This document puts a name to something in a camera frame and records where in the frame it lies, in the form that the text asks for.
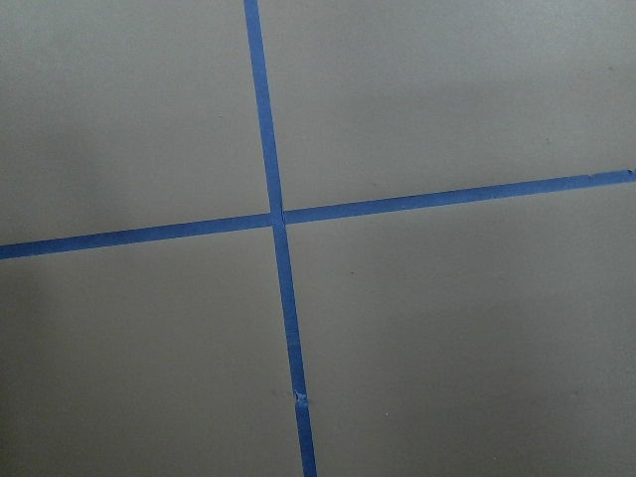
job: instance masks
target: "gray floor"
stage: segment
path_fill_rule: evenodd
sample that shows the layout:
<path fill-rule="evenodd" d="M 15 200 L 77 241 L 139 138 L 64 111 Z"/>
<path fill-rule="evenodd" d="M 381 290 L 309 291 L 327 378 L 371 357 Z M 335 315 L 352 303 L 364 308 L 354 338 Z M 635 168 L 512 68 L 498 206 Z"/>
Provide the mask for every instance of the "gray floor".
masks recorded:
<path fill-rule="evenodd" d="M 636 166 L 636 3 L 260 3 L 287 209 Z M 2 11 L 0 244 L 268 211 L 239 0 Z M 318 475 L 636 475 L 635 199 L 288 227 Z M 272 242 L 0 261 L 0 475 L 302 475 Z"/>

